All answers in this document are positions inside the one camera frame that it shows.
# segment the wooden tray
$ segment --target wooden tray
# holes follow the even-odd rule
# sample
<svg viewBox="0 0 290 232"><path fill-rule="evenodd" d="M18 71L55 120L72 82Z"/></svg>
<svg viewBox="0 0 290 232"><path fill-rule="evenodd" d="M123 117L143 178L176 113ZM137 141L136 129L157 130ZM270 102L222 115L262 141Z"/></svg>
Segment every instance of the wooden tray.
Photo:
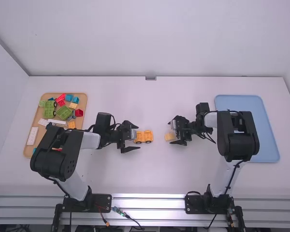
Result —
<svg viewBox="0 0 290 232"><path fill-rule="evenodd" d="M45 94L43 94L41 96L41 100L48 100L50 98L54 98L55 99L55 98L59 97L61 94L62 93L45 93ZM85 117L85 109L86 109L86 104L87 104L87 95L85 93L65 93L65 94L72 94L74 97L78 97L79 98L79 104L77 105L76 109L83 110L84 111L84 116L83 117L77 117L76 119L72 119L71 121L74 120L76 128L77 129L81 129L82 125L83 125L83 120L84 120L84 117ZM66 106L69 107L70 102L68 102L68 101L64 101L64 102L66 103ZM38 124L38 121L40 120L40 118L43 118L43 111L44 111L44 108L39 107L39 102L37 102L37 111L35 113L35 116L34 116L34 119L33 119L31 127L38 127L39 130L38 130L38 134L37 134L36 140L34 142L34 145L25 145L24 156L26 158L31 158L32 157L33 149L38 146L38 144L40 143L40 141L42 140L42 138L43 138L43 136L44 136L44 134L46 132L45 126L42 126L42 125ZM52 119L63 121L57 115L54 118L52 118Z"/></svg>

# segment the metal rail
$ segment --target metal rail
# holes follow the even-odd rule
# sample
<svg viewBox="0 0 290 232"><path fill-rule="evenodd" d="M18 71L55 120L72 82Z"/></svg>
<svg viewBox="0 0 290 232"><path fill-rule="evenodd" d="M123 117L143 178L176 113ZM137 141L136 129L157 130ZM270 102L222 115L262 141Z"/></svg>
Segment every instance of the metal rail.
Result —
<svg viewBox="0 0 290 232"><path fill-rule="evenodd" d="M183 198L179 194L113 194L112 206L122 208L143 226L208 226L213 215L187 215ZM242 206L247 227L290 228L290 199L234 201ZM0 224L51 224L55 206L61 202L59 196L0 196ZM60 223L68 224L69 216L63 213ZM111 225L135 225L114 212L104 217ZM104 225L98 213L73 213L72 224ZM226 227L225 216L218 215L212 226Z"/></svg>

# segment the yellow toy block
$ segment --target yellow toy block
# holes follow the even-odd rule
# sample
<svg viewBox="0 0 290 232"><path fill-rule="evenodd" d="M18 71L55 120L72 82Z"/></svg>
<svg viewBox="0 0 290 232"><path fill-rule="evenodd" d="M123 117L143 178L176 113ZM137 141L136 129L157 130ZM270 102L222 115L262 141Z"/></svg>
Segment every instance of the yellow toy block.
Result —
<svg viewBox="0 0 290 232"><path fill-rule="evenodd" d="M74 129L75 127L75 121L69 122L69 129Z"/></svg>
<svg viewBox="0 0 290 232"><path fill-rule="evenodd" d="M136 132L136 139L134 140L135 144L141 144L141 143L151 143L154 141L154 135L153 132L150 130L145 131L137 131Z"/></svg>
<svg viewBox="0 0 290 232"><path fill-rule="evenodd" d="M176 134L172 131L164 135L165 141L176 139Z"/></svg>
<svg viewBox="0 0 290 232"><path fill-rule="evenodd" d="M154 141L154 135L153 135L153 132L150 131L150 130L145 130L144 131L144 140L145 140L145 143L149 144L151 143L152 141Z"/></svg>
<svg viewBox="0 0 290 232"><path fill-rule="evenodd" d="M76 103L71 102L69 108L75 109L77 107Z"/></svg>

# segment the small yellow block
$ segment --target small yellow block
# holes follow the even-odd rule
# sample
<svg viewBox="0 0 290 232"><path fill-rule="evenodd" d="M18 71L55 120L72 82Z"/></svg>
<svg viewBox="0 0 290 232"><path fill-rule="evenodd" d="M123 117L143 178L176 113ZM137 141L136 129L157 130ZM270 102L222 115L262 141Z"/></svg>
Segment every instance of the small yellow block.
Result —
<svg viewBox="0 0 290 232"><path fill-rule="evenodd" d="M69 108L75 109L77 107L77 104L71 102Z"/></svg>
<svg viewBox="0 0 290 232"><path fill-rule="evenodd" d="M172 131L164 135L165 141L176 139L176 134Z"/></svg>
<svg viewBox="0 0 290 232"><path fill-rule="evenodd" d="M69 129L74 129L75 127L75 121L69 122Z"/></svg>

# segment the white wall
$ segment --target white wall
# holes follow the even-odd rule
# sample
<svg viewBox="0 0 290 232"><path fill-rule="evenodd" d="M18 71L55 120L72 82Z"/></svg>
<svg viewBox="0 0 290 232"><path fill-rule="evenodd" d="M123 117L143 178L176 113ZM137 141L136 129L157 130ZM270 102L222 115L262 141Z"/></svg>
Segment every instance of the white wall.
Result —
<svg viewBox="0 0 290 232"><path fill-rule="evenodd" d="M32 75L284 76L290 0L0 0Z"/></svg>
<svg viewBox="0 0 290 232"><path fill-rule="evenodd" d="M28 75L0 46L0 152L27 80Z"/></svg>

